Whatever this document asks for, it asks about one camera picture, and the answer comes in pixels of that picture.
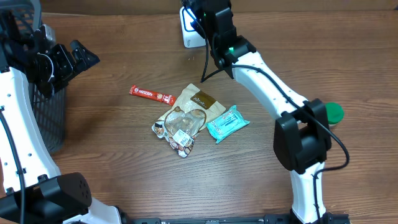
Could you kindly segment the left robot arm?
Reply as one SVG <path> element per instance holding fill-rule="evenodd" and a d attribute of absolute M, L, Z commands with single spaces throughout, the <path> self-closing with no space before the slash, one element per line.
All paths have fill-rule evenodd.
<path fill-rule="evenodd" d="M 19 30 L 11 9 L 1 11 L 1 167 L 6 191 L 1 217 L 16 223 L 126 223 L 119 208 L 91 195 L 78 172 L 62 174 L 51 158 L 29 96 L 36 85 L 46 100 L 99 58 L 79 41 L 54 44 L 42 26 Z"/>

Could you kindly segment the brown cookie bag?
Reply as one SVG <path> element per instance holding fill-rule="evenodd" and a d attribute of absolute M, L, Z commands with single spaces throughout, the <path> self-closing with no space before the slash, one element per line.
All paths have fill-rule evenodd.
<path fill-rule="evenodd" d="M 206 124 L 225 111 L 226 108 L 212 96 L 189 84 L 172 108 L 152 125 L 152 131 L 158 138 L 165 139 L 180 157 L 186 158 Z"/>

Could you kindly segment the green lid jar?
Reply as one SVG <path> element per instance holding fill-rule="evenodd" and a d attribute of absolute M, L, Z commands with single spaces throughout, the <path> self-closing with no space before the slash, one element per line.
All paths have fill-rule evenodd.
<path fill-rule="evenodd" d="M 345 112 L 341 105 L 335 102 L 329 102 L 325 104 L 325 108 L 329 125 L 338 124 L 343 120 Z"/>

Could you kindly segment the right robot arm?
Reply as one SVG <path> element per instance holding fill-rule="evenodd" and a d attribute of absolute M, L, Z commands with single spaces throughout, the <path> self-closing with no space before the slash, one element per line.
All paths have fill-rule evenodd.
<path fill-rule="evenodd" d="M 323 223 L 322 169 L 331 137 L 325 105 L 289 88 L 265 63 L 255 46 L 237 34 L 228 0 L 183 0 L 192 27 L 206 41 L 216 67 L 246 87 L 275 120 L 274 153 L 290 172 L 293 218 Z"/>

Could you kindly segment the red Nescafe stick sachet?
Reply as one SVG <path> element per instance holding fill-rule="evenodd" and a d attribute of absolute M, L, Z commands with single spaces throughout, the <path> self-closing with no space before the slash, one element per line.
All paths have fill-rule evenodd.
<path fill-rule="evenodd" d="M 159 92 L 151 91 L 151 90 L 145 90 L 145 89 L 139 88 L 136 85 L 133 85 L 131 87 L 131 89 L 129 90 L 129 94 L 134 95 L 134 96 L 139 96 L 142 98 L 147 98 L 147 99 L 154 100 L 154 101 L 158 101 L 161 103 L 165 103 L 166 105 L 169 105 L 169 106 L 173 106 L 177 100 L 177 98 L 173 95 L 159 93 Z"/>

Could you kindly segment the green wet wipes pack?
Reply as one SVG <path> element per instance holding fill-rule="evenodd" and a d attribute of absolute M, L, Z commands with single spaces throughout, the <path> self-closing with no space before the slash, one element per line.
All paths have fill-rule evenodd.
<path fill-rule="evenodd" d="M 237 110 L 237 106 L 233 105 L 228 111 L 206 124 L 206 127 L 215 139 L 216 144 L 222 140 L 247 126 L 250 122 L 245 120 L 242 114 Z"/>

